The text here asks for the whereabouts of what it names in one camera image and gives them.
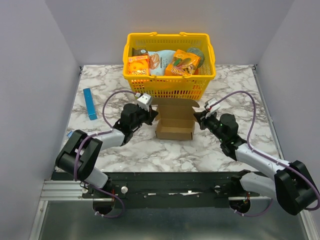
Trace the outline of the brown cardboard box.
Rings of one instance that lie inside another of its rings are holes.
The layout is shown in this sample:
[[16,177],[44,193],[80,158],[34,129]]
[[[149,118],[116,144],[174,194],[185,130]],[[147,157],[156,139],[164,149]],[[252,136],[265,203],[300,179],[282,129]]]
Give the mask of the brown cardboard box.
[[194,138],[194,108],[199,104],[192,99],[154,98],[152,105],[157,106],[155,135],[161,140],[191,141]]

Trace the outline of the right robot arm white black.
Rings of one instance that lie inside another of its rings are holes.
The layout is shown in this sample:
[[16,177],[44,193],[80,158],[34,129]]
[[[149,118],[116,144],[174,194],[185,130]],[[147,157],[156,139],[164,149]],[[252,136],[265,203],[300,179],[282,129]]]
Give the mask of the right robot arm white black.
[[238,134],[239,125],[234,115],[225,113],[217,118],[207,110],[194,113],[201,130],[209,130],[219,141],[222,152],[229,158],[245,163],[261,172],[257,175],[243,171],[230,183],[230,191],[241,196],[254,192],[269,197],[290,215],[309,210],[320,201],[320,193],[301,161],[289,162],[251,147]]

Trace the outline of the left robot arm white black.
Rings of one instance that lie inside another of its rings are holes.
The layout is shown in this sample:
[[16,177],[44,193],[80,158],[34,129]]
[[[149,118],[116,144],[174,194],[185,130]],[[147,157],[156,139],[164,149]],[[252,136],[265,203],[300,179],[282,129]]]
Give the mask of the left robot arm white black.
[[150,105],[144,109],[127,103],[111,130],[91,135],[75,130],[56,157],[55,166],[72,175],[74,180],[94,186],[93,191],[99,197],[107,197],[111,191],[110,177],[95,167],[100,152],[126,145],[134,132],[143,124],[151,126],[157,115]]

